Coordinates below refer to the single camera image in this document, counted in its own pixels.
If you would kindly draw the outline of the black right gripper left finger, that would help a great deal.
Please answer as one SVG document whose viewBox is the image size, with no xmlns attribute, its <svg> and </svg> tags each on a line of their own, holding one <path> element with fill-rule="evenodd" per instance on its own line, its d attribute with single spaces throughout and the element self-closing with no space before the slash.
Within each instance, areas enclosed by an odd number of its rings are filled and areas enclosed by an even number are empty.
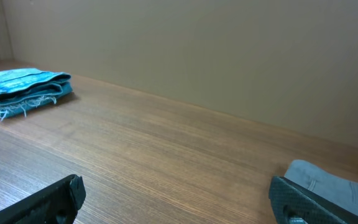
<svg viewBox="0 0 358 224">
<path fill-rule="evenodd" d="M 71 174 L 1 210 L 0 224 L 72 224 L 85 198 L 83 178 Z"/>
</svg>

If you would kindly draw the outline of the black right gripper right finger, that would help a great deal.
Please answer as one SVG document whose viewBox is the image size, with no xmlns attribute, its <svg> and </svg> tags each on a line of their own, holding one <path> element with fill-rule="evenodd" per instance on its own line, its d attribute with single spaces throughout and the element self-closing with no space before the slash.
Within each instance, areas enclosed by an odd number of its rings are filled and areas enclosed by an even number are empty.
<svg viewBox="0 0 358 224">
<path fill-rule="evenodd" d="M 285 177 L 272 177 L 268 197 L 278 224 L 358 223 L 358 215 L 335 205 Z"/>
</svg>

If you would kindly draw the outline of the grey shorts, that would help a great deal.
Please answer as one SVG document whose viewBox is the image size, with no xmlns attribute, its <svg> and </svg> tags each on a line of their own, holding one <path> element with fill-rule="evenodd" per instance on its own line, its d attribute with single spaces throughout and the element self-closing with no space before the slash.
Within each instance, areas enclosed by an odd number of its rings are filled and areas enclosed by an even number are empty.
<svg viewBox="0 0 358 224">
<path fill-rule="evenodd" d="M 284 177 L 358 216 L 358 182 L 332 175 L 304 160 L 294 160 Z"/>
</svg>

